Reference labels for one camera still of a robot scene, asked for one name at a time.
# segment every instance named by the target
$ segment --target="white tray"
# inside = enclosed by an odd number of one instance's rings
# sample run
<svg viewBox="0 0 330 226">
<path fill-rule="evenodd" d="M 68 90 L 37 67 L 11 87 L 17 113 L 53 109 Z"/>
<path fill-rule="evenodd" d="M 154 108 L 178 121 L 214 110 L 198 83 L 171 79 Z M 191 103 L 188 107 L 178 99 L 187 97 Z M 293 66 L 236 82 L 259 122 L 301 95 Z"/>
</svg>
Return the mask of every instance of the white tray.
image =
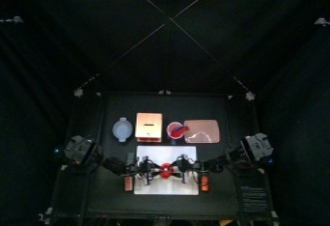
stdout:
<svg viewBox="0 0 330 226">
<path fill-rule="evenodd" d="M 180 155 L 196 160 L 195 146 L 138 146 L 136 156 L 142 159 L 144 156 L 160 166 L 164 163 L 172 163 Z M 199 186 L 194 181 L 192 172 L 186 172 L 186 184 L 180 178 L 168 177 L 167 179 L 156 176 L 150 185 L 146 185 L 146 179 L 139 180 L 135 177 L 134 194 L 154 195 L 199 195 Z"/>
</svg>

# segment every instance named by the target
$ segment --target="orange block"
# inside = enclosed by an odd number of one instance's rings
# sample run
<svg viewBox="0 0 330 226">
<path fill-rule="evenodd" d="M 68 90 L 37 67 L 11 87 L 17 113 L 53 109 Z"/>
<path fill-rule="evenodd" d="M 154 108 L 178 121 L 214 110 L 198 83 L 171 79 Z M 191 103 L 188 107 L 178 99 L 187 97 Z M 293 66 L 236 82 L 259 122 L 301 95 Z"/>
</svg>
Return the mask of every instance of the orange block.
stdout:
<svg viewBox="0 0 330 226">
<path fill-rule="evenodd" d="M 163 114 L 138 113 L 135 137 L 138 142 L 162 142 Z"/>
</svg>

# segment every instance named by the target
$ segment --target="table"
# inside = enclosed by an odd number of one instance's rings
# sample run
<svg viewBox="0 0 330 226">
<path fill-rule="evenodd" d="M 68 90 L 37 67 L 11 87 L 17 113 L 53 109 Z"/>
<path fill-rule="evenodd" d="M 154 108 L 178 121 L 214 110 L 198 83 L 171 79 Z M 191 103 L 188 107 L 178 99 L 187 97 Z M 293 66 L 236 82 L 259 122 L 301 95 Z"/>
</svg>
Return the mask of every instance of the table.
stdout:
<svg viewBox="0 0 330 226">
<path fill-rule="evenodd" d="M 163 142 L 152 146 L 170 146 L 166 126 L 170 122 L 186 120 L 216 120 L 220 128 L 220 143 L 187 144 L 183 139 L 178 146 L 196 146 L 198 157 L 208 160 L 220 156 L 224 150 L 239 145 L 246 135 L 258 133 L 253 101 L 244 96 L 219 95 L 155 95 L 155 94 L 96 94 L 90 93 L 76 99 L 67 137 L 92 135 L 103 148 L 103 154 L 126 160 L 136 151 L 134 134 L 126 143 L 119 143 L 112 134 L 112 126 L 122 117 L 135 125 L 138 112 L 163 114 Z M 171 218 L 171 219 L 249 219 L 242 206 L 239 188 L 246 181 L 226 168 L 222 174 L 210 174 L 210 191 L 198 196 L 134 195 L 124 191 L 124 179 L 99 167 L 91 174 L 73 175 L 59 171 L 53 195 L 53 219 L 75 217 L 83 225 L 84 218 Z M 259 186 L 265 177 L 258 176 Z M 263 211 L 269 216 L 271 204 Z"/>
</svg>

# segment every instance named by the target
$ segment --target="black curtain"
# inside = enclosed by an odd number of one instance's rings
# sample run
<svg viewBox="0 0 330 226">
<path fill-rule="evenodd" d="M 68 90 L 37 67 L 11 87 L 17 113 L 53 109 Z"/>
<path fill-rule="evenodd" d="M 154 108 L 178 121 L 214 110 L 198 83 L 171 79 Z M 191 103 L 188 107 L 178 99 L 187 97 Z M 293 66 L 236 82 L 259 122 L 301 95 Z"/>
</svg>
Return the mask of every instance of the black curtain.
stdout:
<svg viewBox="0 0 330 226">
<path fill-rule="evenodd" d="M 12 7 L 4 18 L 16 13 Z M 51 62 L 24 24 L 0 28 L 0 224 L 33 225 L 51 204 L 53 148 L 64 141 L 73 99 L 60 70 L 71 68 Z"/>
<path fill-rule="evenodd" d="M 275 208 L 285 225 L 330 224 L 330 29 L 319 28 L 258 98 L 275 147 Z"/>
</svg>

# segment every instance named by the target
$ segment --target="black backdrop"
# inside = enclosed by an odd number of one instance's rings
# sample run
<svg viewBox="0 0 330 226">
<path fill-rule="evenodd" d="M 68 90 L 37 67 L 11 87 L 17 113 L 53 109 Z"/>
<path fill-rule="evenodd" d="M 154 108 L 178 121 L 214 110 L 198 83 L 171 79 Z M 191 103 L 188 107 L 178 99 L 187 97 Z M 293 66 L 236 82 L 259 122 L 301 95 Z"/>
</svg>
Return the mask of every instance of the black backdrop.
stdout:
<svg viewBox="0 0 330 226">
<path fill-rule="evenodd" d="M 24 20 L 0 22 L 3 224 L 51 203 L 72 91 L 100 73 L 84 89 L 244 93 L 235 76 L 275 146 L 277 212 L 329 225 L 329 2 L 0 0 Z"/>
</svg>

